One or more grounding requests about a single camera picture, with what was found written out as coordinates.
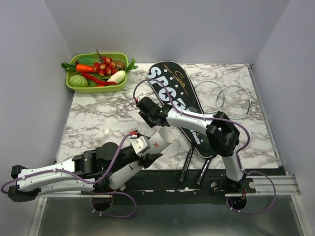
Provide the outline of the white shuttlecock tube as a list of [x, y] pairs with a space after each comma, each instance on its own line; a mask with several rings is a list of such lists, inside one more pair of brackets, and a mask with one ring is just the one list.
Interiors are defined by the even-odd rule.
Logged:
[[153, 136], [138, 135], [130, 139], [130, 145], [120, 150], [109, 177], [109, 187], [117, 190], [142, 169], [150, 167], [174, 141], [167, 128], [161, 128]]

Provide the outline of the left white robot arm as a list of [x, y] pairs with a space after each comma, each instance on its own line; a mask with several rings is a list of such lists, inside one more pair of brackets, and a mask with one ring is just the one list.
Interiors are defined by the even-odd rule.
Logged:
[[109, 142], [59, 164], [28, 169], [12, 167], [12, 182], [6, 191], [14, 202], [28, 202], [38, 196], [67, 191], [104, 194], [117, 190], [142, 169], [151, 166], [167, 147], [161, 141], [133, 139], [122, 147]]

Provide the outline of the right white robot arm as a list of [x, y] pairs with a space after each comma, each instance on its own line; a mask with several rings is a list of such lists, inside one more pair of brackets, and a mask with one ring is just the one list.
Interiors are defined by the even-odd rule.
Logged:
[[223, 159], [227, 189], [233, 193], [243, 189], [245, 171], [239, 152], [250, 142], [249, 132], [244, 126], [230, 120], [223, 112], [211, 116], [179, 110], [169, 104], [160, 107], [146, 96], [136, 98], [135, 102], [140, 116], [150, 127], [185, 128], [207, 136], [212, 151]]

